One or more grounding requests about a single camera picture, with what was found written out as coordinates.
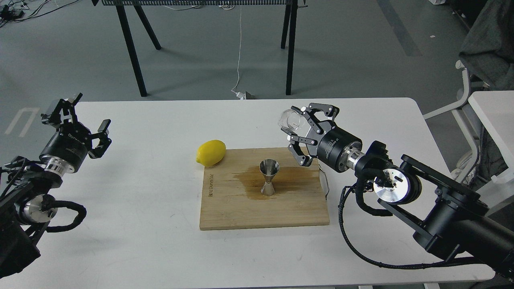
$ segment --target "white cable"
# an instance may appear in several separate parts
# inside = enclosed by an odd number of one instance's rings
[[[184,11],[184,10],[189,10],[189,9],[198,9],[201,7],[201,5],[192,5],[191,7],[189,8],[184,8],[184,9],[175,9],[175,8],[171,8],[170,6],[166,6],[166,5],[163,5],[163,7],[166,7],[166,8],[169,8],[171,10],[175,10],[175,11]]]
[[[243,24],[242,24],[242,19],[243,19],[243,6],[241,5],[240,6],[240,12],[239,12],[239,58],[237,60],[237,82],[235,84],[235,86],[230,90],[231,92],[235,93],[237,95],[237,92],[234,91],[234,89],[239,85],[239,79],[240,78],[240,75],[239,75],[239,63],[241,61],[241,43],[243,42]]]
[[[218,5],[218,7],[223,8],[223,10],[232,10],[235,5]]]

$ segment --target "table leg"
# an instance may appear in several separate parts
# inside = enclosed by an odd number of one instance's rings
[[[289,24],[289,53],[287,56],[287,78],[286,95],[291,95],[292,84],[292,64],[295,58],[295,36],[296,36],[296,16],[298,12],[298,0],[293,0],[291,4],[291,19]]]
[[[289,18],[291,17],[291,5],[286,5],[286,13],[284,14],[284,28],[282,29],[282,41],[280,43],[280,48],[286,48],[286,40],[287,40],[287,29],[289,28]]]
[[[134,47],[134,41],[130,33],[129,22],[127,21],[127,15],[125,13],[125,7],[116,6],[118,17],[120,19],[121,30],[123,30],[123,36],[125,37],[125,43],[127,44],[128,55],[132,62],[132,69],[134,69],[134,75],[136,76],[137,86],[139,93],[142,97],[148,96],[146,93],[146,87],[144,86],[143,74],[141,73],[141,67],[139,67],[139,61],[137,59],[136,47]]]
[[[161,46],[159,44],[159,41],[157,40],[157,37],[155,36],[154,30],[150,26],[150,22],[148,22],[148,19],[146,18],[146,15],[143,12],[143,8],[141,6],[134,6],[134,9],[136,9],[139,19],[141,19],[141,22],[143,22],[143,26],[146,29],[146,31],[148,32],[148,36],[150,36],[150,39],[152,40],[152,43],[155,46],[155,49],[160,50]]]

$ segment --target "stainless steel jigger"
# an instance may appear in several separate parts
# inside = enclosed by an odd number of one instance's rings
[[[264,185],[262,186],[261,193],[266,196],[271,196],[275,193],[275,188],[271,180],[279,172],[279,163],[274,159],[265,159],[259,165],[261,173],[264,175]]]

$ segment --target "cutting board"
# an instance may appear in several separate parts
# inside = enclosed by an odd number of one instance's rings
[[[262,160],[278,161],[275,194],[261,194]],[[287,148],[227,150],[205,168],[200,230],[328,225],[328,210],[315,159],[301,167]]]

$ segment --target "logo on cutting board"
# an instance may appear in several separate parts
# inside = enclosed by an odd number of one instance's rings
[[[213,191],[212,185],[213,185],[213,183],[214,183],[214,175],[211,174],[209,176],[209,197],[212,197],[212,191]]]

